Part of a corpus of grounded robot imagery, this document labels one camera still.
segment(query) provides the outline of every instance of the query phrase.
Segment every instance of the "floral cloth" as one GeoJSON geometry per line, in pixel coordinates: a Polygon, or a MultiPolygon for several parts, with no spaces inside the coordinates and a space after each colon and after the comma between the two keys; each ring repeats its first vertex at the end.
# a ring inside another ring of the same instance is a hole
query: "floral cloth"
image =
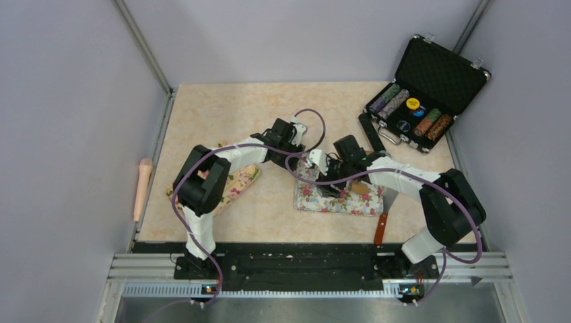
{"type": "MultiPolygon", "coordinates": [[[[307,180],[315,180],[317,169],[308,169],[300,160],[296,172],[307,180]]],[[[302,211],[349,213],[353,215],[379,216],[382,213],[382,188],[366,184],[367,194],[341,191],[340,198],[322,197],[315,185],[298,181],[294,196],[294,206],[302,211]]]]}
{"type": "MultiPolygon", "coordinates": [[[[219,143],[218,147],[225,146],[226,143],[219,143]]],[[[208,175],[208,172],[198,172],[198,175],[202,178],[205,178],[208,175]]],[[[224,193],[222,195],[222,199],[218,206],[214,209],[214,215],[218,215],[222,212],[232,200],[234,200],[241,192],[243,192],[246,188],[248,188],[256,178],[260,176],[260,169],[256,165],[246,166],[235,172],[228,175],[228,179],[226,180],[226,187],[224,187],[224,193]]],[[[166,189],[166,196],[168,197],[169,201],[172,201],[172,193],[173,187],[172,184],[168,186],[166,189]]],[[[176,202],[176,208],[179,211],[182,211],[182,205],[176,202]]]]}

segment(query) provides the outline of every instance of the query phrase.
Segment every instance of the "poker chip case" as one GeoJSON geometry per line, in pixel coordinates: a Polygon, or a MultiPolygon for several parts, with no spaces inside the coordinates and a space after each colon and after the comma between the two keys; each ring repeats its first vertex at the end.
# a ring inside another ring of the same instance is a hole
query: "poker chip case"
{"type": "Polygon", "coordinates": [[[365,105],[364,112],[379,124],[379,135],[429,153],[490,80],[481,63],[445,49],[432,37],[414,35],[394,80],[365,105]]]}

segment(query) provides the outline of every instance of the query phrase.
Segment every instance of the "metal pole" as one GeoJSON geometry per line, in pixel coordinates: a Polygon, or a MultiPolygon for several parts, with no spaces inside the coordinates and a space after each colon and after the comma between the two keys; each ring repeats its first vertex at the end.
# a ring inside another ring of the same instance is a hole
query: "metal pole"
{"type": "Polygon", "coordinates": [[[481,0],[480,1],[478,6],[476,7],[476,10],[474,11],[474,14],[472,15],[472,18],[470,18],[470,20],[468,21],[468,24],[466,25],[466,28],[464,28],[464,31],[460,35],[458,42],[456,42],[456,45],[454,46],[454,49],[452,50],[453,52],[460,54],[460,52],[464,49],[464,46],[466,45],[468,38],[470,38],[470,35],[472,35],[472,32],[474,31],[474,29],[478,25],[478,22],[480,21],[486,7],[488,7],[488,5],[491,2],[492,2],[492,0],[481,0]]]}
{"type": "Polygon", "coordinates": [[[143,37],[141,30],[139,29],[139,27],[137,27],[135,19],[133,19],[133,16],[131,15],[129,8],[127,8],[123,0],[112,0],[111,2],[113,2],[113,4],[115,5],[115,8],[117,9],[119,15],[123,19],[125,26],[127,27],[129,33],[131,34],[131,37],[133,37],[133,40],[135,41],[135,44],[141,51],[141,54],[143,54],[143,58],[147,62],[147,65],[151,69],[151,72],[153,73],[154,77],[157,79],[157,81],[161,85],[162,89],[166,92],[166,94],[170,96],[172,93],[172,86],[170,86],[168,81],[166,80],[164,73],[162,72],[157,60],[155,59],[155,56],[153,55],[151,49],[149,48],[149,45],[145,41],[145,38],[143,37]]]}

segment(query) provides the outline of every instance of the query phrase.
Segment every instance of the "marble pattern surface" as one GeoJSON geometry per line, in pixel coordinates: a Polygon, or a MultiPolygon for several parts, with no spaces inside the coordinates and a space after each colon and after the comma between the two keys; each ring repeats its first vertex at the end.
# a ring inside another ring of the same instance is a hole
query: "marble pattern surface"
{"type": "MultiPolygon", "coordinates": [[[[185,241],[184,227],[170,208],[164,189],[178,174],[197,144],[240,141],[263,132],[279,117],[289,120],[302,108],[314,108],[325,118],[327,135],[321,145],[334,151],[333,142],[353,134],[365,149],[370,146],[358,122],[362,107],[386,82],[231,83],[181,85],[176,93],[164,146],[143,218],[139,241],[185,241]]],[[[298,120],[309,127],[306,146],[321,135],[319,119],[305,112],[298,120]]],[[[453,167],[445,139],[428,155],[407,145],[384,141],[393,159],[443,172],[453,167]]],[[[367,242],[373,240],[378,217],[313,213],[294,208],[295,180],[268,162],[261,176],[223,213],[214,218],[214,238],[225,242],[367,242]]],[[[385,242],[404,242],[426,225],[421,205],[400,194],[389,211],[385,242]]],[[[472,234],[463,242],[474,242],[472,234]]]]}

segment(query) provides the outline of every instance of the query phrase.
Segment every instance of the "white wall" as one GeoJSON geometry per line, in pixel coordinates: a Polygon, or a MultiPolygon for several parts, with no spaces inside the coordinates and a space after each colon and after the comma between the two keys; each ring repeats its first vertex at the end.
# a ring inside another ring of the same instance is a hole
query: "white wall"
{"type": "Polygon", "coordinates": [[[173,85],[392,79],[412,34],[452,48],[478,0],[126,0],[173,85]]]}
{"type": "Polygon", "coordinates": [[[165,95],[111,1],[2,1],[0,84],[0,320],[93,322],[165,95]]]}
{"type": "Polygon", "coordinates": [[[454,127],[533,322],[569,322],[571,3],[495,1],[464,53],[492,81],[454,127]]]}

